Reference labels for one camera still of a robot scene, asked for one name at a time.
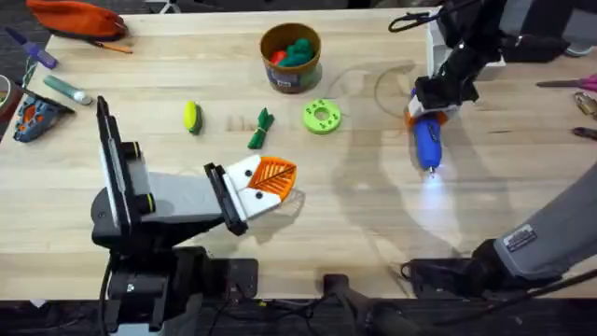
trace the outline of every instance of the blue object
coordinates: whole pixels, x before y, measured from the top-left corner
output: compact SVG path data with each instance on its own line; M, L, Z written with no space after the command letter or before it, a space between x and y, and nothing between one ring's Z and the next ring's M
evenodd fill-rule
M412 126L417 145L417 158L424 171L433 173L441 162L439 121L435 113L421 116Z
M41 134L47 131L61 112L61 107L51 105L34 97L27 97L19 109L19 120L15 124L13 138L19 142L28 143L34 141Z
M36 61L44 64L44 66L50 70L58 65L58 60L52 57L52 55L48 54L47 51L40 48L37 44L27 40L25 36L17 33L14 29L8 27L5 27L4 29L10 35L10 37L17 41L17 43L19 43L21 47L25 49L25 51L27 51L27 53Z

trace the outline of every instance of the cup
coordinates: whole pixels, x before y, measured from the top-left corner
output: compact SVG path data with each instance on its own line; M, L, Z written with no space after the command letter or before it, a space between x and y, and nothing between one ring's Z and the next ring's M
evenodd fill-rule
M306 38L313 48L313 58L299 66L278 66L270 62L274 52L286 50L299 38ZM279 24L262 37L260 42L261 58L271 86L283 93L300 93L314 87L321 76L319 55L321 40L319 35L309 26L302 23Z

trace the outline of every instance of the green ring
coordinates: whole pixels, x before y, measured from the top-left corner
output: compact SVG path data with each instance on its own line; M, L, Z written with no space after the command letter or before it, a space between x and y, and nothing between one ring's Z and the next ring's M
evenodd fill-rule
M323 108L327 111L327 119L320 120L315 116L315 111ZM305 105L302 112L302 122L307 130L315 134L328 134L340 126L342 113L340 109L327 99L316 99Z

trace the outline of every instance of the gray robot arm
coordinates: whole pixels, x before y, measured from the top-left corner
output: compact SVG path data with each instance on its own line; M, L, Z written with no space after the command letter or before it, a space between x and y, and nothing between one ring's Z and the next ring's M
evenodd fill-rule
M597 163L555 200L493 243L514 276L557 277L597 254Z

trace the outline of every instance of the pencil case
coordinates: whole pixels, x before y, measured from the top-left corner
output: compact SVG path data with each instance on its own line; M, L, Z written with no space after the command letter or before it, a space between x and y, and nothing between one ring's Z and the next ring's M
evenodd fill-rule
M89 41L116 41L127 34L116 13L78 1L27 0L39 23L51 33Z

